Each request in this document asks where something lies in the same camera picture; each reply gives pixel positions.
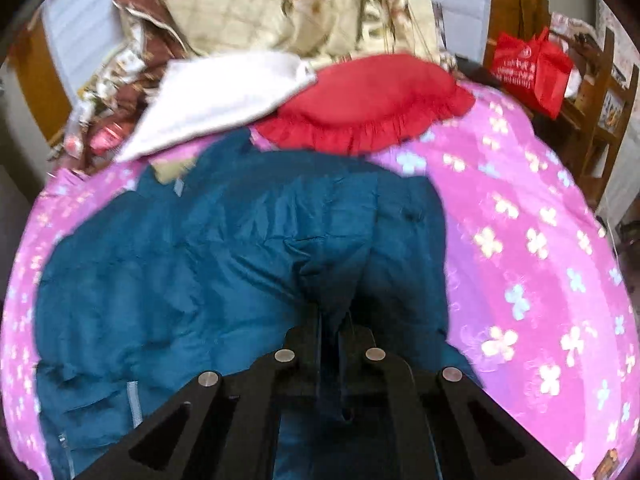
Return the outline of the wooden chair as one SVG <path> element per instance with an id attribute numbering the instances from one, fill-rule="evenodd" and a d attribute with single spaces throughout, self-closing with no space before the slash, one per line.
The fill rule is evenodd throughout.
<path id="1" fill-rule="evenodd" d="M 560 159 L 582 191 L 587 205 L 596 210 L 620 152 L 634 110 L 639 87 L 639 67 L 628 81 L 615 76 L 615 32 L 605 29 L 604 45 L 562 38 L 585 61 L 586 72 L 576 98 L 563 101 L 558 121 L 567 131 Z"/>

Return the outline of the red shopping bag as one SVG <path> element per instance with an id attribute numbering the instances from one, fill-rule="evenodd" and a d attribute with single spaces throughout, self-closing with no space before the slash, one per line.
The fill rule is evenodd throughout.
<path id="1" fill-rule="evenodd" d="M 529 40 L 500 32 L 490 72 L 530 110 L 555 119 L 574 63 L 549 36 L 548 27 Z"/>

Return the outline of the cream floral quilt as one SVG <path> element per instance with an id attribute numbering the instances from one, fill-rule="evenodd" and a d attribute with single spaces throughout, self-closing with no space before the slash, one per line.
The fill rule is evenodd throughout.
<path id="1" fill-rule="evenodd" d="M 165 0 L 198 53 L 269 49 L 321 67 L 381 53 L 438 62 L 431 0 Z"/>

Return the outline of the red ruffled pillow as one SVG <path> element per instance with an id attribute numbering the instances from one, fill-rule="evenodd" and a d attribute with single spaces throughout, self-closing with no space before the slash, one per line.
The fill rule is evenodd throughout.
<path id="1" fill-rule="evenodd" d="M 317 82 L 255 125 L 280 150 L 360 156 L 413 140 L 471 110 L 473 93 L 408 53 L 331 65 Z"/>

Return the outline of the white pillow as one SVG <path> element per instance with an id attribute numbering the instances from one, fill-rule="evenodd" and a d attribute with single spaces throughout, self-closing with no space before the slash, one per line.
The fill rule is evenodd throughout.
<path id="1" fill-rule="evenodd" d="M 250 125 L 316 82 L 309 63 L 286 52 L 230 51 L 172 61 L 114 161 L 130 162 L 198 136 Z"/>

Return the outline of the brown patterned blanket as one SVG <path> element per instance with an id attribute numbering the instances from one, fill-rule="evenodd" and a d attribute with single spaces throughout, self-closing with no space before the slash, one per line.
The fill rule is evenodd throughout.
<path id="1" fill-rule="evenodd" d="M 55 162 L 99 170 L 131 136 L 171 60 L 194 51 L 170 0 L 46 0 L 44 33 L 70 114 Z"/>

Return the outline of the dark snack packet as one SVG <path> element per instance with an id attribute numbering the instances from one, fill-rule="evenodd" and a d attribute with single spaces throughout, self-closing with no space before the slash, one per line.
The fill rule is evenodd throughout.
<path id="1" fill-rule="evenodd" d="M 593 480 L 608 480 L 618 468 L 620 459 L 616 448 L 610 448 L 606 451 L 605 456 L 600 461 L 597 468 L 593 471 Z"/>

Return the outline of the dark teal puffer jacket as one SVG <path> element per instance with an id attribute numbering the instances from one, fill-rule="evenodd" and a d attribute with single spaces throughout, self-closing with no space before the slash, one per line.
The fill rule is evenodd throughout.
<path id="1" fill-rule="evenodd" d="M 35 303 L 39 421 L 80 474 L 204 370 L 233 374 L 316 312 L 415 370 L 447 340 L 446 222 L 424 177 L 358 158 L 212 144 L 181 191 L 150 172 L 55 247 Z"/>

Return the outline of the pink floral bed sheet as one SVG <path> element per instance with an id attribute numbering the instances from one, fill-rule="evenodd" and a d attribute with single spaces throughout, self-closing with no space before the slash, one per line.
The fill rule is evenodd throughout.
<path id="1" fill-rule="evenodd" d="M 475 103 L 419 139 L 358 158 L 434 186 L 446 222 L 448 342 L 478 382 L 579 479 L 605 453 L 626 462 L 639 428 L 639 343 L 605 230 L 524 112 L 501 92 L 468 84 Z M 195 157 L 245 129 L 192 143 Z M 35 303 L 56 245 L 146 172 L 146 160 L 80 178 L 60 171 L 39 195 L 18 248 L 1 335 L 3 415 L 11 450 L 40 479 L 57 479 L 41 431 Z"/>

